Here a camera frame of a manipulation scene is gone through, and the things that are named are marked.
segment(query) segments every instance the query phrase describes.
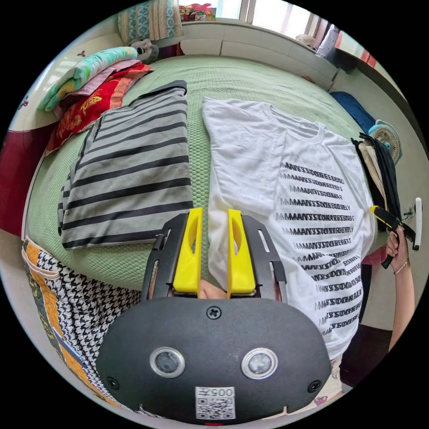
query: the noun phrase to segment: stuffed toy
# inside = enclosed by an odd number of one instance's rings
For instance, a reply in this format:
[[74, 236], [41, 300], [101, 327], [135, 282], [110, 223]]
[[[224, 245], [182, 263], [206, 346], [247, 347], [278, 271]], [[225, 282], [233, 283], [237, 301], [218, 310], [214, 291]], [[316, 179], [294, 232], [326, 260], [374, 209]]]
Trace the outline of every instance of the stuffed toy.
[[143, 64], [152, 64], [158, 59], [160, 53], [158, 46], [152, 44], [149, 39], [137, 38], [131, 40], [128, 46], [137, 50], [137, 59]]

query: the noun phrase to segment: white remote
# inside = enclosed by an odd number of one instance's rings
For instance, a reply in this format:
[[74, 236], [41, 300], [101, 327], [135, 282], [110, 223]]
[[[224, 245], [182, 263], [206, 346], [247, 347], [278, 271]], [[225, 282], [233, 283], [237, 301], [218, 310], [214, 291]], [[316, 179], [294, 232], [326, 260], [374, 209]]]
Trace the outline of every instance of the white remote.
[[416, 212], [416, 239], [414, 240], [413, 250], [419, 250], [420, 248], [420, 242], [421, 242], [421, 228], [423, 223], [423, 209], [421, 206], [421, 198], [416, 198], [416, 205], [415, 205], [415, 212]]

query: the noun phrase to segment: striped shirt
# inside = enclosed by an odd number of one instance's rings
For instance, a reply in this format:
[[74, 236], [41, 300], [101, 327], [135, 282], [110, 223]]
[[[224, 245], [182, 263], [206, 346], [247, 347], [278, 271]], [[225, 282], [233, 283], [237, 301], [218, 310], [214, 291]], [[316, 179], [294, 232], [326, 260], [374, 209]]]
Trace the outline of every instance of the striped shirt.
[[94, 123], [61, 189], [65, 249], [152, 241], [193, 207], [186, 91], [171, 82]]

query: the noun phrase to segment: windowsill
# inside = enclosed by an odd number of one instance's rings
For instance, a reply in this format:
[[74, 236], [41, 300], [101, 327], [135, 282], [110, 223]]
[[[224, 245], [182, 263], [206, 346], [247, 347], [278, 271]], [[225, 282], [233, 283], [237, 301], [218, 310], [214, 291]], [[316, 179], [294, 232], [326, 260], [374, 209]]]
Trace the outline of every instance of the windowsill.
[[219, 18], [216, 21], [192, 21], [192, 22], [182, 22], [182, 25], [215, 25], [215, 24], [221, 24], [221, 25], [232, 25], [236, 27], [245, 27], [245, 28], [254, 28], [258, 31], [263, 31], [264, 33], [272, 34], [274, 36], [280, 37], [282, 39], [288, 40], [290, 42], [295, 43], [296, 45], [302, 46], [303, 48], [309, 50], [313, 54], [316, 53], [315, 50], [309, 48], [307, 45], [304, 45], [297, 40], [293, 39], [292, 37], [286, 36], [282, 33], [278, 33], [277, 31], [269, 30], [267, 28], [258, 27], [253, 24], [249, 24], [248, 22], [243, 22], [238, 19], [230, 19], [230, 18]]

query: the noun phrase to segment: hand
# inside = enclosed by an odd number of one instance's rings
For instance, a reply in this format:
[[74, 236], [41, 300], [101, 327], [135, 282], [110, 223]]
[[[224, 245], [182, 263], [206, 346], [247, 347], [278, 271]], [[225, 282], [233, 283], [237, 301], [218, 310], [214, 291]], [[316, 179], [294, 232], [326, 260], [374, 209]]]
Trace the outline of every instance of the hand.
[[395, 233], [392, 231], [390, 233], [389, 240], [387, 240], [386, 248], [386, 253], [393, 257], [390, 265], [395, 273], [408, 259], [408, 242], [405, 238], [404, 230], [399, 226], [396, 229], [396, 233], [399, 236], [399, 246], [398, 239], [396, 238]]
[[212, 285], [205, 280], [200, 282], [201, 299], [227, 299], [227, 294], [222, 289]]

